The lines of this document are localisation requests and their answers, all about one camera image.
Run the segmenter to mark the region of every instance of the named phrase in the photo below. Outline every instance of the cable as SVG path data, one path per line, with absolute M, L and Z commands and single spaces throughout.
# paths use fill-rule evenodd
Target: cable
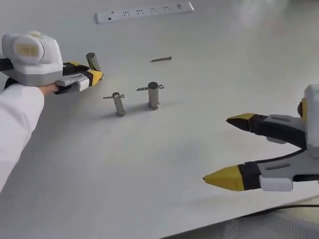
M 245 216 L 242 216 L 242 218 L 260 216 L 260 215 L 272 213 L 278 210 L 290 209 L 290 208 L 319 208 L 319 204 L 295 204 L 295 205 L 279 206 L 279 207 L 266 209 L 260 212 L 252 213 L 249 215 L 245 215 Z

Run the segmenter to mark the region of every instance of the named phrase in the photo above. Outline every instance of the white power strip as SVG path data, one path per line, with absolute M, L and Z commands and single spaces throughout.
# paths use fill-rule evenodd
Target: white power strip
M 110 10 L 98 12 L 95 14 L 95 21 L 98 24 L 106 22 L 115 22 L 142 17 L 161 16 L 168 14 L 193 12 L 194 8 L 188 1 L 163 4 L 158 6 L 146 6 L 125 10 Z

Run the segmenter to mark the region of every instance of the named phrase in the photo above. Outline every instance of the metal rod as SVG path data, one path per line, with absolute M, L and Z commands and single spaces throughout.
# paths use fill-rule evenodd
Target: metal rod
M 151 62 L 158 62 L 158 61 L 170 61 L 173 59 L 171 56 L 170 57 L 164 57 L 164 58 L 159 58 L 159 59 L 154 59 Z
M 101 71 L 98 60 L 96 59 L 95 53 L 90 52 L 86 54 L 86 59 L 88 60 L 89 66 L 94 71 Z
M 151 110 L 157 110 L 160 107 L 159 102 L 159 85 L 156 82 L 150 82 L 149 89 L 149 107 Z
M 125 116 L 126 112 L 124 110 L 123 107 L 123 103 L 122 103 L 122 99 L 121 98 L 125 98 L 125 95 L 120 95 L 120 93 L 118 92 L 114 92 L 112 94 L 112 96 L 109 97 L 103 97 L 104 99 L 113 99 L 114 100 L 114 104 L 116 107 L 116 114 L 120 117 Z

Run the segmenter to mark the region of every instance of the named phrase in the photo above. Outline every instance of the table surface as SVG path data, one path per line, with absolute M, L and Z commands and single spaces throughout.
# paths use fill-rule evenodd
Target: table surface
M 97 87 L 46 99 L 38 128 L 0 194 L 8 239 L 150 239 L 319 194 L 230 192 L 202 177 L 222 167 L 296 150 L 225 122 L 254 112 L 297 115 L 318 83 L 319 2 L 194 0 L 194 13 L 97 25 L 98 11 L 157 0 L 12 0 L 0 33 L 39 30 L 64 61 L 95 52 Z M 150 63 L 172 56 L 169 62 Z M 156 81 L 160 109 L 147 109 Z M 118 91 L 127 115 L 115 116 Z

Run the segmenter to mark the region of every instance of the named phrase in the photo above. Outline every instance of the white sleeve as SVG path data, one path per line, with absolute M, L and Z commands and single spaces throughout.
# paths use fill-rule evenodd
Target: white sleeve
M 0 191 L 34 131 L 44 106 L 38 87 L 12 85 L 0 94 Z

